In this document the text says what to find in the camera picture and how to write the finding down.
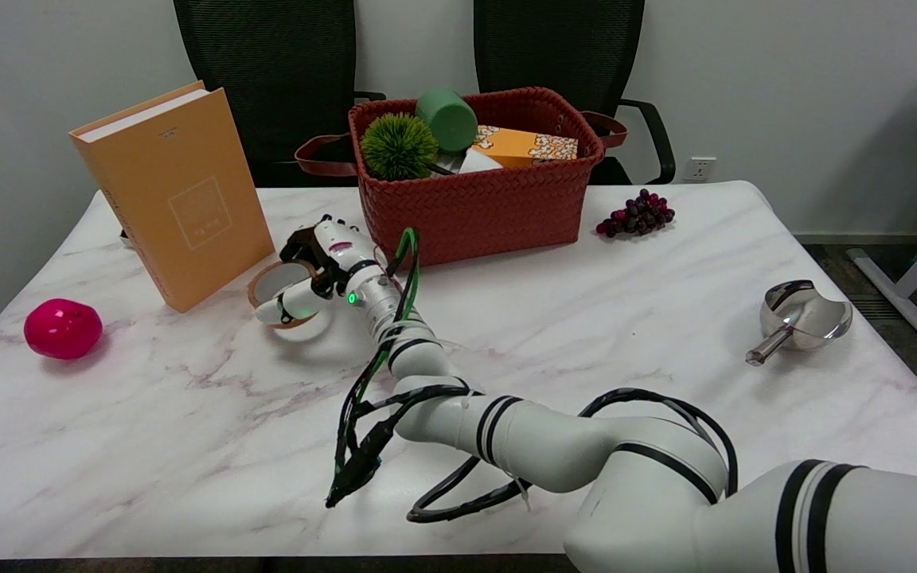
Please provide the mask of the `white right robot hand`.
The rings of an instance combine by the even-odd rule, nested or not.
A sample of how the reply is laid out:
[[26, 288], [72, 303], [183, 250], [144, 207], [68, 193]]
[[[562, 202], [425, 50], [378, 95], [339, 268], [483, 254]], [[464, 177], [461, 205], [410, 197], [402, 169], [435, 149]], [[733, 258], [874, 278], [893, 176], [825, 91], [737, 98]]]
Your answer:
[[327, 308], [336, 296], [356, 303], [363, 284], [387, 276], [378, 251], [357, 226], [330, 215], [296, 229], [279, 261], [248, 286], [255, 317], [274, 329], [293, 329]]

